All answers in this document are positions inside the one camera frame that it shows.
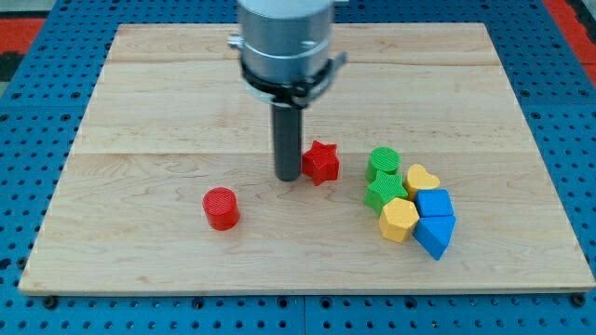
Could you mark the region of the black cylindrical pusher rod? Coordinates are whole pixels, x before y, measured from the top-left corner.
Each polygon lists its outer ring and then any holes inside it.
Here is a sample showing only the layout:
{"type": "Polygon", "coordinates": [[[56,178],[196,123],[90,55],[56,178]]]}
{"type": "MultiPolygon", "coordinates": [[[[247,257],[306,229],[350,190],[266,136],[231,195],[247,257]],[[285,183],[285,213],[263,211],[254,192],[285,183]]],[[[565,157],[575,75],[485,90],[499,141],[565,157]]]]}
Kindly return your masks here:
{"type": "Polygon", "coordinates": [[[271,107],[276,177],[295,181],[302,172],[303,112],[290,107],[271,107]]]}

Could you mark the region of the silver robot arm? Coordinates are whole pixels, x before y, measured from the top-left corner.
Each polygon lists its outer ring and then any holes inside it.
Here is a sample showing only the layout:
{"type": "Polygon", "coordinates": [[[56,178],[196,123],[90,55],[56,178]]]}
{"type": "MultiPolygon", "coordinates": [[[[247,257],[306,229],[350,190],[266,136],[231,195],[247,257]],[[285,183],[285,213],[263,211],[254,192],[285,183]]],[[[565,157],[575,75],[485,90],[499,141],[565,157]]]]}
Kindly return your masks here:
{"type": "Polygon", "coordinates": [[[332,85],[347,54],[330,57],[333,0],[238,0],[239,52],[247,90],[270,106],[276,177],[302,173],[303,110],[332,85]]]}

